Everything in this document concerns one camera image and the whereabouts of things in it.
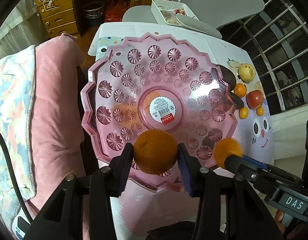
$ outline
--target red plastic bag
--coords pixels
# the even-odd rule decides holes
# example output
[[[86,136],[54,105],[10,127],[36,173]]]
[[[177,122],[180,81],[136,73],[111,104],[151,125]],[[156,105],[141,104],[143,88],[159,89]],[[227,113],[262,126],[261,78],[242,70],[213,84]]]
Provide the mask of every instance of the red plastic bag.
[[[119,0],[117,4],[115,4],[114,1],[111,1],[106,6],[104,22],[121,22],[121,19],[128,8],[127,3],[122,0]]]

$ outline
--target black cable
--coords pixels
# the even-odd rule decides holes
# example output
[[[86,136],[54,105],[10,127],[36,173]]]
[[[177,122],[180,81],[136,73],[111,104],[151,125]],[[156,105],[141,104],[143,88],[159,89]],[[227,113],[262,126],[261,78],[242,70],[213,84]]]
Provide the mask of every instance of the black cable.
[[[31,215],[29,214],[29,211],[28,211],[28,209],[27,209],[27,207],[25,205],[25,202],[24,202],[24,199],[22,197],[22,194],[20,193],[20,190],[19,190],[19,187],[18,187],[18,184],[17,184],[17,181],[16,181],[16,177],[15,177],[12,161],[10,159],[6,143],[5,143],[4,138],[1,135],[1,133],[0,133],[0,145],[1,145],[1,148],[3,149],[3,153],[4,153],[4,156],[5,156],[5,159],[6,159],[6,164],[7,164],[7,168],[8,168],[8,171],[9,171],[10,179],[12,181],[12,184],[13,184],[13,187],[14,187],[17,199],[18,199],[18,201],[20,203],[20,206],[21,206],[22,210],[25,213],[26,218],[28,219],[29,223],[31,224],[33,222],[33,219],[31,217]]]

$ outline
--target red apple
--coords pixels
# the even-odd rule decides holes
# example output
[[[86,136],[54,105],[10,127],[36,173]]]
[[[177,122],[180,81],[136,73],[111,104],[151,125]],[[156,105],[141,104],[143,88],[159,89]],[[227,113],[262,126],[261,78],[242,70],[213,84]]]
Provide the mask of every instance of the red apple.
[[[246,95],[246,103],[251,109],[257,109],[263,104],[263,94],[259,90],[254,90]]]

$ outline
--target red label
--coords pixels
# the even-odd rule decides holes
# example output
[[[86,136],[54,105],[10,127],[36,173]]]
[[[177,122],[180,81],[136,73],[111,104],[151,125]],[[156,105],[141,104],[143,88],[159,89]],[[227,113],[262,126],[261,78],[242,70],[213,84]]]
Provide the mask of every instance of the red label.
[[[161,117],[161,121],[162,121],[163,124],[168,124],[168,123],[174,121],[174,117],[173,117],[172,113],[170,113],[168,115]]]

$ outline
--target human hand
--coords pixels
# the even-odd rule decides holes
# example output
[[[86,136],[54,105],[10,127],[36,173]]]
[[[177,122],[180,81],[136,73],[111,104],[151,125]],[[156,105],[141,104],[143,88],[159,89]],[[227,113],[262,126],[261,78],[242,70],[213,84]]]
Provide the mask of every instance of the human hand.
[[[285,232],[285,227],[281,224],[281,221],[283,219],[284,216],[284,212],[281,210],[277,210],[275,217],[274,217],[274,221],[276,223],[276,225],[278,226],[279,231],[281,231],[282,234],[284,234]],[[288,235],[287,235],[287,239],[293,239],[295,236],[297,236],[297,234],[301,231],[301,229],[304,226],[304,222],[299,223]]]

